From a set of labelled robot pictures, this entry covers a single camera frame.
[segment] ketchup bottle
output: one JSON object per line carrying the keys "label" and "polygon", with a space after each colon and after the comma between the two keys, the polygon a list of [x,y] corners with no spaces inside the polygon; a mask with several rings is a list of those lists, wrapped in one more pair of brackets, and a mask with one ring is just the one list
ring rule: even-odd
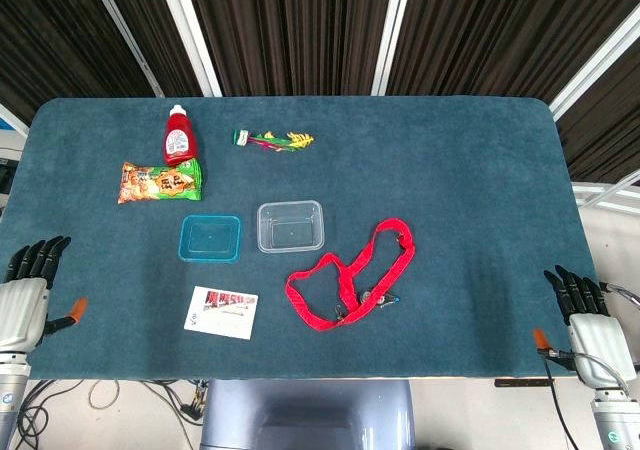
{"label": "ketchup bottle", "polygon": [[164,135],[164,160],[173,167],[197,156],[196,136],[187,112],[180,105],[174,105],[169,112],[167,133]]}

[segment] red strap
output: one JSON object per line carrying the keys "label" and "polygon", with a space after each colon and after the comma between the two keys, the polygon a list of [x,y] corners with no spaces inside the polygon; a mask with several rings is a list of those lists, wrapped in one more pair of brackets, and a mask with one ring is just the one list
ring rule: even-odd
{"label": "red strap", "polygon": [[[400,255],[391,268],[385,273],[385,275],[380,279],[380,281],[373,287],[371,290],[371,295],[367,300],[363,303],[358,301],[358,296],[356,294],[356,290],[353,286],[353,279],[365,268],[371,258],[373,257],[373,252],[375,248],[376,237],[381,232],[386,232],[388,230],[393,230],[398,233],[398,243],[400,247],[404,250],[402,255]],[[287,283],[285,285],[285,293],[289,298],[289,301],[295,308],[300,318],[304,320],[304,322],[309,325],[314,330],[322,332],[324,330],[331,330],[332,328],[338,327],[340,325],[347,325],[349,323],[354,323],[360,320],[361,318],[366,317],[373,307],[375,307],[376,303],[385,293],[389,291],[389,289],[393,286],[402,272],[409,266],[413,256],[416,253],[416,246],[413,243],[413,235],[411,234],[411,230],[409,229],[409,225],[407,225],[404,221],[399,218],[389,218],[384,220],[378,224],[375,231],[373,232],[373,237],[367,243],[367,245],[362,249],[360,254],[356,257],[356,259],[351,263],[351,265],[345,265],[342,263],[340,258],[329,252],[322,256],[316,266],[310,270],[303,270],[300,272],[294,272],[289,275],[287,278]],[[348,314],[337,322],[326,320],[318,315],[314,314],[307,302],[305,302],[304,298],[300,294],[298,290],[292,285],[292,283],[296,280],[306,280],[311,275],[316,273],[318,270],[326,267],[327,265],[334,264],[338,269],[338,283],[340,285],[340,300],[347,307]]]}

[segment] toy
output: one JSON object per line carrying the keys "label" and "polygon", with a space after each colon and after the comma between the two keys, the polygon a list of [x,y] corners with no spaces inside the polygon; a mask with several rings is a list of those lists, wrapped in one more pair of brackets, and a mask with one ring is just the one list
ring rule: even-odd
{"label": "toy", "polygon": [[308,133],[287,133],[289,138],[278,138],[273,133],[252,136],[248,130],[236,130],[233,132],[233,143],[244,147],[247,143],[255,143],[276,152],[295,152],[308,147],[313,142],[313,137]]}

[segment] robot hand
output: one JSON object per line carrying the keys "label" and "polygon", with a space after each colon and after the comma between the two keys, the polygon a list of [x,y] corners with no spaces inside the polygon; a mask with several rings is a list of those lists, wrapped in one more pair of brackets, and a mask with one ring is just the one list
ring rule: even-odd
{"label": "robot hand", "polygon": [[605,449],[638,450],[640,405],[629,395],[627,385],[636,378],[636,371],[620,323],[609,315],[602,292],[617,292],[634,304],[631,297],[638,299],[628,290],[622,289],[626,292],[623,293],[618,290],[621,287],[615,285],[603,282],[598,285],[559,265],[555,270],[559,278],[548,271],[544,275],[553,287],[567,325],[571,352],[554,350],[542,330],[536,329],[538,353],[569,370],[576,370],[580,380],[596,390],[591,409]]}
{"label": "robot hand", "polygon": [[80,298],[66,317],[47,321],[58,260],[70,242],[59,236],[20,249],[0,284],[0,449],[9,445],[31,373],[27,354],[45,335],[78,323],[87,307],[87,299]]}

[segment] orange sensor tip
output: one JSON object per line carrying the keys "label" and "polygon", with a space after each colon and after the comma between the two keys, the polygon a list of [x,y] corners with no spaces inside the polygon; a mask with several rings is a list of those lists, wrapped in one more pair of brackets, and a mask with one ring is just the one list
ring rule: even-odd
{"label": "orange sensor tip", "polygon": [[73,318],[76,323],[82,320],[82,316],[84,312],[87,310],[87,305],[89,305],[89,299],[87,297],[80,297],[73,304],[73,308],[71,312],[69,312],[69,317]]}
{"label": "orange sensor tip", "polygon": [[533,339],[536,342],[536,347],[538,350],[551,350],[553,347],[551,343],[549,343],[549,339],[544,334],[544,331],[541,328],[533,329]]}

